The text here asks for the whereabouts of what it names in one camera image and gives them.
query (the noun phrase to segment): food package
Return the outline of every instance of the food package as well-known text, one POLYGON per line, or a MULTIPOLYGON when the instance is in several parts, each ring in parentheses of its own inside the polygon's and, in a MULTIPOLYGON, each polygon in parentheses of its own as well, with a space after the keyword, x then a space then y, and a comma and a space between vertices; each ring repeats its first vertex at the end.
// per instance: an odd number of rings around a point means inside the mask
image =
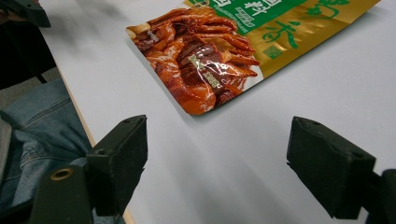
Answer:
POLYGON ((126 32, 191 115, 229 102, 379 0, 186 0, 126 32))

